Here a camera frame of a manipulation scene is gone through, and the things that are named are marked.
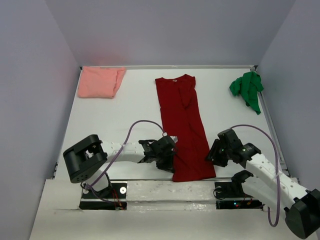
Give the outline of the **red t-shirt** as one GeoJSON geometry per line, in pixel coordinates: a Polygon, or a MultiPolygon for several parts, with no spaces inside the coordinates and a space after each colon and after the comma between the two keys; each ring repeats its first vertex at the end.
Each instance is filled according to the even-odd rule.
{"type": "Polygon", "coordinates": [[[199,112],[196,78],[188,74],[174,79],[155,80],[164,131],[177,137],[173,157],[174,182],[190,182],[216,177],[199,112]]]}

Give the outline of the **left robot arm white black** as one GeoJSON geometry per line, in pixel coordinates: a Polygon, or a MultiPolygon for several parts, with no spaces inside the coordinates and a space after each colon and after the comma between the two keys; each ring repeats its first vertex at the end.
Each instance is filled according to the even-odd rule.
{"type": "Polygon", "coordinates": [[[81,184],[87,191],[94,191],[104,198],[110,194],[111,182],[102,166],[116,158],[116,162],[146,164],[155,162],[164,171],[173,172],[177,136],[166,133],[158,139],[139,140],[133,143],[105,142],[91,134],[63,152],[70,182],[81,184]]]}

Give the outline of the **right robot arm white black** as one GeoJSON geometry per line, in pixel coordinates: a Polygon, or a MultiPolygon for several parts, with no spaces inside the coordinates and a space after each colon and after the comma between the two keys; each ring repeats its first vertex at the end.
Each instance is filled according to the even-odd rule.
{"type": "Polygon", "coordinates": [[[303,240],[320,228],[320,191],[295,182],[258,147],[243,144],[233,128],[218,133],[206,160],[219,167],[233,161],[243,168],[229,182],[215,186],[215,193],[221,194],[217,200],[245,196],[257,199],[269,211],[275,211],[276,222],[283,218],[289,230],[303,240]]]}

